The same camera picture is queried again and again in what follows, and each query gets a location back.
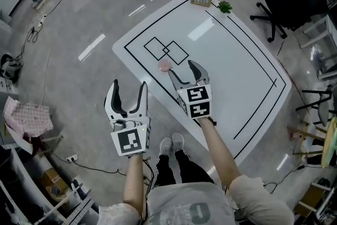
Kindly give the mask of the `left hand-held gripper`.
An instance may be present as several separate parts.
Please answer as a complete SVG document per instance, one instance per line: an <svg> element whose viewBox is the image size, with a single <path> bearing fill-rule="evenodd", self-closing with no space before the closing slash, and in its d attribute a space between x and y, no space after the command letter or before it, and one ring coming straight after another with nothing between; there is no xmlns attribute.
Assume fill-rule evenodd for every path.
<svg viewBox="0 0 337 225"><path fill-rule="evenodd" d="M104 109L112 127L111 138L119 156L145 153L150 146L151 119L148 111L148 87L144 81L139 89L136 107L122 109L118 80L115 79L105 98Z"/></svg>

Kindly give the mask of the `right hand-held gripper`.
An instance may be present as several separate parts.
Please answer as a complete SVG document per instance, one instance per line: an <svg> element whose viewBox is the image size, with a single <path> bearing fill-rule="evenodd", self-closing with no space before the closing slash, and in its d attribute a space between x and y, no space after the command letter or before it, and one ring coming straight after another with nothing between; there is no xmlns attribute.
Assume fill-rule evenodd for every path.
<svg viewBox="0 0 337 225"><path fill-rule="evenodd" d="M212 114L212 91L208 72L195 61L188 60L188 64L196 84L183 82L172 69L168 71L176 89L177 100L189 118L208 118Z"/></svg>

